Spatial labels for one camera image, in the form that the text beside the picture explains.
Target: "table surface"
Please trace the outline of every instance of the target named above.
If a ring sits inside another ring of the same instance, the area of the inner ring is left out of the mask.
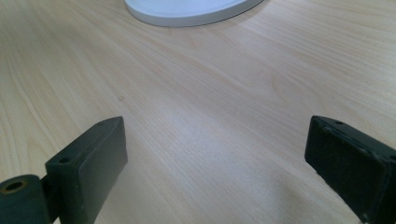
[[[396,147],[396,2],[265,0],[156,27],[122,0],[0,2],[0,179],[123,116],[95,223],[359,223],[304,161],[321,115]]]

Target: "white circular object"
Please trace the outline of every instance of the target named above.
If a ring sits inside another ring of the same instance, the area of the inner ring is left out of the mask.
[[[195,26],[223,21],[262,0],[125,0],[139,20],[160,26]]]

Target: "white plate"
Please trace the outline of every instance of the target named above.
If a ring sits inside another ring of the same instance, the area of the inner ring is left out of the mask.
[[[241,14],[262,0],[125,0],[139,20],[160,26],[194,26]]]

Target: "wooden table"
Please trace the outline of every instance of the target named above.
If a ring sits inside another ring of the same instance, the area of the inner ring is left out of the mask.
[[[359,223],[304,161],[312,115],[396,147],[396,3],[267,0],[163,28],[122,0],[0,3],[0,179],[123,116],[96,223]]]

